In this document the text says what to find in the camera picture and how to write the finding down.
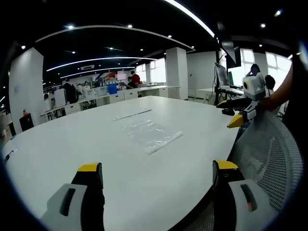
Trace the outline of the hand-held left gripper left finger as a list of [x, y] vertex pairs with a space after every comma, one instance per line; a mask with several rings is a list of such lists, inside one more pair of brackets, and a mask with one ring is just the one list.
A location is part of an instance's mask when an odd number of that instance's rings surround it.
[[102, 164], [85, 164], [50, 197], [40, 222], [50, 231], [103, 231], [104, 204]]

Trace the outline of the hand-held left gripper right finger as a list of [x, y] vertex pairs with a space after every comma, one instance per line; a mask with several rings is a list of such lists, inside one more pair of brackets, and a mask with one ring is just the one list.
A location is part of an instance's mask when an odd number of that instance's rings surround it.
[[215, 231], [263, 231], [277, 217], [266, 192], [230, 161], [213, 161]]

